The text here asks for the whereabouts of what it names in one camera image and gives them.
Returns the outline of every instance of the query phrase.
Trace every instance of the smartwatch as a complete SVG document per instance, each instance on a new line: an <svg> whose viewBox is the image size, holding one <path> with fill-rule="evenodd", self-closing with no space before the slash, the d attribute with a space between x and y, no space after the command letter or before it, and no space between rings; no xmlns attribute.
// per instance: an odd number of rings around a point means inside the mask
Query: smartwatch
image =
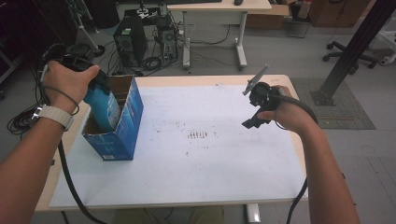
<svg viewBox="0 0 396 224"><path fill-rule="evenodd" d="M73 116L66 111L50 105L39 106L32 116L33 122L39 118L53 119L64 126L64 131L67 132L73 123Z"/></svg>

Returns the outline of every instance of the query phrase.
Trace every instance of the left hand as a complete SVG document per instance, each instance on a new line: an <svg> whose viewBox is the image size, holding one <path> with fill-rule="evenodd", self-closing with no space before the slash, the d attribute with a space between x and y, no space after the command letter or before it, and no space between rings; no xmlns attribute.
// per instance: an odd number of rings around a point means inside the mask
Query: left hand
<svg viewBox="0 0 396 224"><path fill-rule="evenodd" d="M48 62L48 73L44 76L43 85L50 86L70 96L76 103L80 103L88 90L88 84L96 77L99 66L93 65L83 72L70 70L58 62ZM76 109L75 103L60 92L46 89L50 105L58 107L70 114Z"/></svg>

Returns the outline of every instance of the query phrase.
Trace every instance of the stain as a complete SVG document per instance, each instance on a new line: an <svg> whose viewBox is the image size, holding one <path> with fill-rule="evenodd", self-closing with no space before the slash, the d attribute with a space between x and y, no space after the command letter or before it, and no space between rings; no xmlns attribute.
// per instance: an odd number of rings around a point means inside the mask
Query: stain
<svg viewBox="0 0 396 224"><path fill-rule="evenodd" d="M206 138L207 136L208 136L207 132L192 130L187 135L187 138L198 139L198 138Z"/></svg>

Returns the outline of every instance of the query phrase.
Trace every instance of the blue cardboard box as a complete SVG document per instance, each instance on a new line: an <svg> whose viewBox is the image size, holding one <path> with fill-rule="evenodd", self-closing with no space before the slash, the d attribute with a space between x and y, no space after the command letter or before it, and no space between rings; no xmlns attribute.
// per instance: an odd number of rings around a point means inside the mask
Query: blue cardboard box
<svg viewBox="0 0 396 224"><path fill-rule="evenodd" d="M103 161L131 161L143 113L143 102L132 76L110 77L109 84L122 107L120 121L114 132L102 133L90 113L82 135Z"/></svg>

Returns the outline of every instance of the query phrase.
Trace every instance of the forearm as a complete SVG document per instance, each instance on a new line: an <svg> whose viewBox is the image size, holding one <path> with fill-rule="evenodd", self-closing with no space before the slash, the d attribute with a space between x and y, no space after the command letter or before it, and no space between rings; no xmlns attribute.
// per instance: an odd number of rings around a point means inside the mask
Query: forearm
<svg viewBox="0 0 396 224"><path fill-rule="evenodd" d="M325 133L311 123L299 135L304 146L311 223L359 223Z"/></svg>
<svg viewBox="0 0 396 224"><path fill-rule="evenodd" d="M0 164L0 223L30 222L63 133L42 118Z"/></svg>

